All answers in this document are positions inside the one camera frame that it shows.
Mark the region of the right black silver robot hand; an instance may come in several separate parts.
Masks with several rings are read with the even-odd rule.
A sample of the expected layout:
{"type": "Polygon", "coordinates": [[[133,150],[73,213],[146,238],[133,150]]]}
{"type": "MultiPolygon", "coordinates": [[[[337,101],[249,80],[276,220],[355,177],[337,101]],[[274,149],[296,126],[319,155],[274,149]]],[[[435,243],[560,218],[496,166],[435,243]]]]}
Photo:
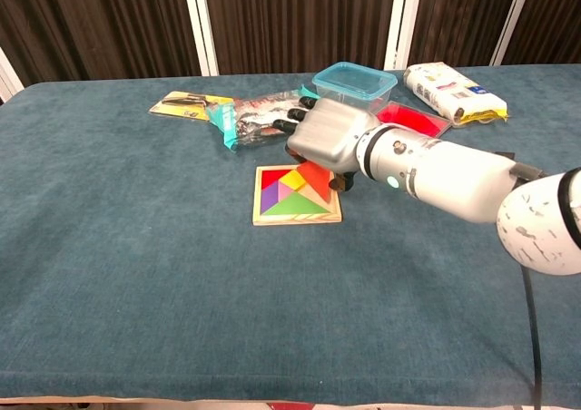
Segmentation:
{"type": "Polygon", "coordinates": [[[288,135],[286,152],[296,161],[311,161],[334,173],[330,187],[348,191],[360,171],[356,147],[362,135],[379,126],[371,112],[329,98],[300,97],[272,127],[288,135]]]}

